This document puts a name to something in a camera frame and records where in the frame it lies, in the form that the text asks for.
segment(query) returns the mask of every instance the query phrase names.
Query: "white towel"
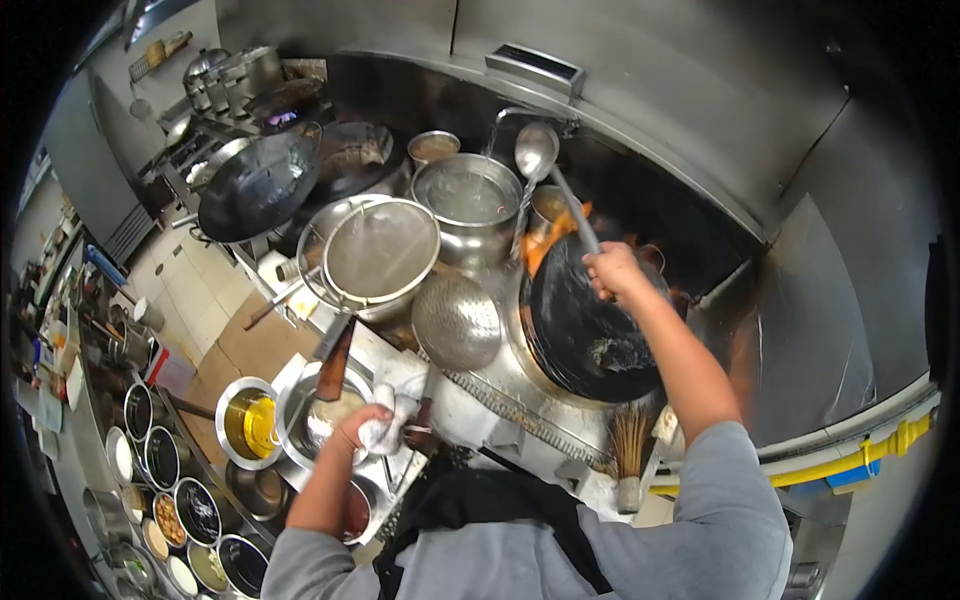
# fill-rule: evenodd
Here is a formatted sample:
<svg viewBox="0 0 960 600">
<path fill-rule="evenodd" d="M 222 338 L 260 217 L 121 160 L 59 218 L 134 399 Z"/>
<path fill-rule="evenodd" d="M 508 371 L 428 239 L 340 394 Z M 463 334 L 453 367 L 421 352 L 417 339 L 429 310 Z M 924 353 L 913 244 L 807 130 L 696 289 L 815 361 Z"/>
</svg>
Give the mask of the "white towel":
<svg viewBox="0 0 960 600">
<path fill-rule="evenodd" d="M 373 376 L 373 401 L 394 412 L 389 421 L 368 420 L 360 425 L 357 437 L 370 454 L 388 456 L 400 449 L 400 428 L 420 409 L 430 366 L 412 352 L 385 361 Z"/>
</svg>

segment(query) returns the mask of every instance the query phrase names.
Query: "bamboo brush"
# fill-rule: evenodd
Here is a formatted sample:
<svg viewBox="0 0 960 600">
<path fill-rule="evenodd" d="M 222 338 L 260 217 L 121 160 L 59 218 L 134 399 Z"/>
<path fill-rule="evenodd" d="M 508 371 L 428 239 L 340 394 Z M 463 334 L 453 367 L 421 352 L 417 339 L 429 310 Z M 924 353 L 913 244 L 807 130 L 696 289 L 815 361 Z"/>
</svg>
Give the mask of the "bamboo brush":
<svg viewBox="0 0 960 600">
<path fill-rule="evenodd" d="M 646 429 L 647 415 L 635 406 L 613 416 L 613 453 L 619 477 L 616 509 L 621 515 L 640 510 L 640 455 Z"/>
</svg>

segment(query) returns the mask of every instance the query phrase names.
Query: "ladle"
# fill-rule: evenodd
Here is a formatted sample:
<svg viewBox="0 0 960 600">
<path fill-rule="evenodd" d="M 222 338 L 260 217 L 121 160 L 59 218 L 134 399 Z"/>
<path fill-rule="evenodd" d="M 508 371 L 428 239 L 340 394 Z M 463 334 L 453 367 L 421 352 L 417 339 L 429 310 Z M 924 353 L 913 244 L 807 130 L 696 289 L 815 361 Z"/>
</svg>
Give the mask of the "ladle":
<svg viewBox="0 0 960 600">
<path fill-rule="evenodd" d="M 566 182 L 566 177 L 557 167 L 557 156 L 559 154 L 560 138 L 557 136 L 557 132 L 541 121 L 527 125 L 520 130 L 520 134 L 516 137 L 514 159 L 520 173 L 528 180 L 537 182 L 544 180 L 547 175 L 553 178 L 553 181 L 560 186 L 566 206 L 577 222 L 577 235 L 580 237 L 584 250 L 590 254 L 598 254 L 600 253 L 600 241 L 590 227 L 587 217 L 584 216 L 583 206 L 573 195 L 570 184 Z"/>
</svg>

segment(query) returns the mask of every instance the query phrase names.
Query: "hand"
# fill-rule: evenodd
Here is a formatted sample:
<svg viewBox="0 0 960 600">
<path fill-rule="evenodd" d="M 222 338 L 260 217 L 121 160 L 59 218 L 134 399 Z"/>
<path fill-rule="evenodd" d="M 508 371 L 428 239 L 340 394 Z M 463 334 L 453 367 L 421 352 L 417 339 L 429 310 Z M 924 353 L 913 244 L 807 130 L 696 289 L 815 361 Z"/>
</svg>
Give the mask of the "hand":
<svg viewBox="0 0 960 600">
<path fill-rule="evenodd" d="M 634 249 L 623 242 L 601 242 L 599 254 L 584 254 L 584 264 L 600 300 L 630 296 L 643 284 L 650 284 L 636 263 Z"/>
<path fill-rule="evenodd" d="M 356 450 L 360 444 L 360 439 L 357 437 L 357 431 L 360 430 L 360 425 L 364 424 L 368 420 L 378 419 L 378 420 L 390 420 L 394 417 L 393 411 L 382 404 L 368 404 L 363 408 L 359 408 L 349 415 L 339 423 L 337 423 L 337 428 L 334 429 L 334 437 L 341 438 L 349 444 L 349 446 Z"/>
</svg>

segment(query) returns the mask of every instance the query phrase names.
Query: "black apron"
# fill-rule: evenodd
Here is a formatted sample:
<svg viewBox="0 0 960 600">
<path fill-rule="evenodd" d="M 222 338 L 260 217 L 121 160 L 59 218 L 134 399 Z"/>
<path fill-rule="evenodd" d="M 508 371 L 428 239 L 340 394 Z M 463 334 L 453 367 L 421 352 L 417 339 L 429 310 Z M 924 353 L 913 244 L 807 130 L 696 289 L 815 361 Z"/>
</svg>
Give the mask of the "black apron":
<svg viewBox="0 0 960 600">
<path fill-rule="evenodd" d="M 421 531 L 460 529 L 468 523 L 529 518 L 553 528 L 553 537 L 573 567 L 599 595 L 612 591 L 593 548 L 580 528 L 582 504 L 560 486 L 501 470 L 454 470 L 432 485 L 411 488 L 403 501 L 393 540 L 376 559 L 380 599 L 395 600 L 403 578 L 396 556 L 417 542 Z"/>
</svg>

